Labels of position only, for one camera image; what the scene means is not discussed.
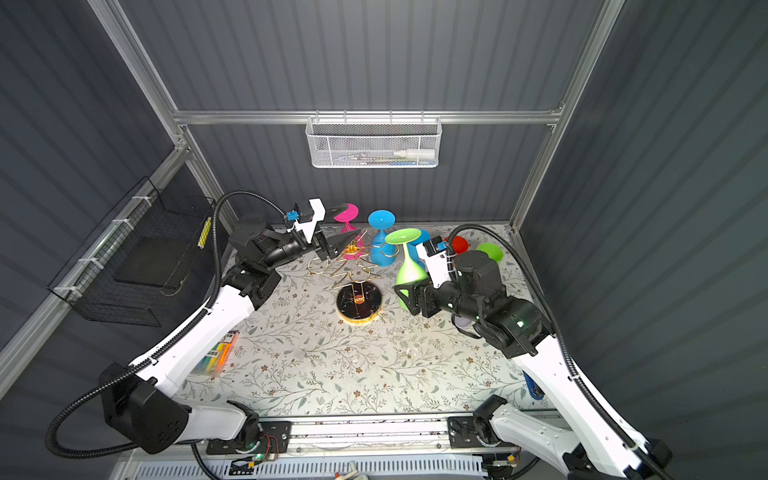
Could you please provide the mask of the green wine glass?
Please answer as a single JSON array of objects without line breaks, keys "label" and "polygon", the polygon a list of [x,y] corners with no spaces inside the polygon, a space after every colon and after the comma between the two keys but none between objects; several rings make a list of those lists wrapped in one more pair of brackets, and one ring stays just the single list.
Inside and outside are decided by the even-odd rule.
[{"label": "green wine glass", "polygon": [[426,270],[412,257],[408,249],[408,245],[420,237],[421,231],[416,228],[403,228],[386,235],[386,243],[399,246],[404,254],[403,264],[398,271],[395,285],[404,285],[428,278]]},{"label": "green wine glass", "polygon": [[491,260],[499,263],[504,258],[504,251],[494,243],[486,242],[477,246],[477,250],[485,253]]}]

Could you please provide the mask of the red wine glass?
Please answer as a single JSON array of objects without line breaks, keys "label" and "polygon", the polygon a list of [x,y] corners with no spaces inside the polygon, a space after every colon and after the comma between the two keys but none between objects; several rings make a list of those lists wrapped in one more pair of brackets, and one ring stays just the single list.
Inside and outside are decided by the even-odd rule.
[{"label": "red wine glass", "polygon": [[454,237],[448,238],[447,242],[450,244],[452,251],[456,255],[461,255],[463,253],[466,253],[470,248],[469,242],[460,235],[456,235]]}]

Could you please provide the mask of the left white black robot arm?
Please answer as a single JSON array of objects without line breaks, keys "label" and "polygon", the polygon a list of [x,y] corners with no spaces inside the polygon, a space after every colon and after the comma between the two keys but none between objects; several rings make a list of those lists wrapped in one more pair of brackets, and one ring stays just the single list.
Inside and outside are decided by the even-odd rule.
[{"label": "left white black robot arm", "polygon": [[183,381],[225,335],[270,298],[281,281],[278,267],[314,253],[335,259],[356,232],[326,236],[315,221],[278,232],[255,216],[239,220],[228,242],[237,254],[215,301],[201,306],[166,339],[132,362],[135,373],[124,381],[124,368],[102,373],[111,381],[102,394],[106,423],[149,454],[193,440],[232,441],[243,452],[256,449],[264,435],[258,414],[243,403],[182,404],[174,400]]}]

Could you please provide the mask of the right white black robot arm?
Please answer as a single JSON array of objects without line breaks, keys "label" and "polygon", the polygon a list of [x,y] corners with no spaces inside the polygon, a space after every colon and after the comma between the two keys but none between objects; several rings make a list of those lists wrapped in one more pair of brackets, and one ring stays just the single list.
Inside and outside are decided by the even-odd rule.
[{"label": "right white black robot arm", "polygon": [[491,396],[474,414],[486,444],[511,443],[570,479],[666,479],[669,447],[634,429],[562,348],[554,323],[533,303],[507,294],[498,264],[472,250],[425,260],[427,272],[394,290],[412,315],[453,316],[457,329],[499,350],[532,379],[565,421],[555,427]]}]

